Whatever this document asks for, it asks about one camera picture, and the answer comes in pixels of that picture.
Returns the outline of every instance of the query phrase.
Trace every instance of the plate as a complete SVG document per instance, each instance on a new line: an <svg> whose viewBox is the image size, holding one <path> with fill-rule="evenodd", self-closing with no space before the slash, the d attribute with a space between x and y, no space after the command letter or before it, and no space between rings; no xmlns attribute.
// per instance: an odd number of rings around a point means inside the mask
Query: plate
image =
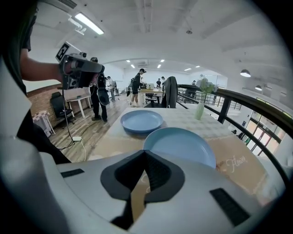
<svg viewBox="0 0 293 234"><path fill-rule="evenodd" d="M139 110L124 114L120 123L129 132L150 133L162 125L163 118L156 112Z"/></svg>
<svg viewBox="0 0 293 234"><path fill-rule="evenodd" d="M163 152L216 168L216 158L209 144L199 135L182 128L161 128L152 132L146 138L143 149Z"/></svg>

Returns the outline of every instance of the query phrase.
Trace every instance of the metal railing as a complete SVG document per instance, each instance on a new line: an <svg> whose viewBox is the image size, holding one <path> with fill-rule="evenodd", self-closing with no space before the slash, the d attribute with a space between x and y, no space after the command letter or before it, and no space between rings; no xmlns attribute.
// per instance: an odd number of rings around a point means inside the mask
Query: metal railing
<svg viewBox="0 0 293 234"><path fill-rule="evenodd" d="M222 107L225 101L224 97L221 97L215 94L210 94L210 93L205 94L198 90L190 90L190 89L179 90L178 94L179 94L179 102L183 102L183 103L194 103L194 101L186 97L192 98L193 100L196 100L198 102L203 102L206 105L215 106L215 107ZM229 108L234 110L240 110L241 104L231 101Z"/></svg>
<svg viewBox="0 0 293 234"><path fill-rule="evenodd" d="M180 98L184 98L191 103L199 103L201 99L195 99L189 96L191 93L197 93L200 89L194 85L178 85L178 88L186 89L186 92L183 94L182 90L178 91L178 96ZM210 105L206 105L205 108L214 112L219 116L218 121L220 123L224 123L224 120L227 120L231 124L233 124L236 128L242 131L246 136L248 136L254 143L267 155L268 159L273 163L277 171L279 172L281 178L284 181L285 187L289 185L289 178L287 177L286 172L282 168L281 164L275 158L275 156L264 146L252 133L250 133L246 128L244 128L239 123L235 122L233 119L227 116L228 110L230 108L231 102L239 103L240 105L246 106L253 111L265 116L269 120L273 121L276 125L278 125L281 129L283 129L291 138L293 138L293 119L289 118L276 108L269 106L255 98L249 97L247 95L243 95L237 92L233 92L230 90L218 89L217 92L211 93L208 95L219 96L221 99L223 98L221 111L217 111L213 109ZM184 108L188 109L188 107L182 104L182 100L178 103L182 105Z"/></svg>

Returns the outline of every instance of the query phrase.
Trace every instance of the cap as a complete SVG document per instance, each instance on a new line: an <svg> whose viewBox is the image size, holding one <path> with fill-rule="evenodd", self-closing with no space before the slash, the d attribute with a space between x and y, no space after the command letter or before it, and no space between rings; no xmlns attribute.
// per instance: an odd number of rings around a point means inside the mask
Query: cap
<svg viewBox="0 0 293 234"><path fill-rule="evenodd" d="M91 61L97 63L98 59L96 57L91 57Z"/></svg>

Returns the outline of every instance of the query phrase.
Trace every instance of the power adapter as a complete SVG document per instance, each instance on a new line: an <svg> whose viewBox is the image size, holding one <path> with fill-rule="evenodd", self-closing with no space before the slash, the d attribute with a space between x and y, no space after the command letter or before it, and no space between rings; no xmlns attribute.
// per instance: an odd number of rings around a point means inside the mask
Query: power adapter
<svg viewBox="0 0 293 234"><path fill-rule="evenodd" d="M73 141L81 141L81 139L82 139L81 137L72 137Z"/></svg>

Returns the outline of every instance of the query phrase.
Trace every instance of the wood plank floor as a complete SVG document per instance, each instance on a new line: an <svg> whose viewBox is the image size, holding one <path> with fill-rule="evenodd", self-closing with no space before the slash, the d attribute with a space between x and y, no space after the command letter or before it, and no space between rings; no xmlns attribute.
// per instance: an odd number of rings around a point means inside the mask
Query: wood plank floor
<svg viewBox="0 0 293 234"><path fill-rule="evenodd" d="M84 110L85 118L82 118L81 113L75 115L75 124L69 123L69 130L71 135L82 137L82 143L87 151L87 160L94 156L92 151L95 149L95 145L104 136L108 129L117 120L120 114L128 107L130 107L130 97L126 97L125 94L115 97L116 101L111 102L106 106L108 122L103 120L92 121L91 118L94 116L92 108ZM57 148L63 148L69 145L71 138L68 135L66 125L65 128L56 127L54 131L56 135L49 137L50 141ZM61 151L71 162L80 162L85 160L85 150L81 142L75 142L75 145L70 146Z"/></svg>

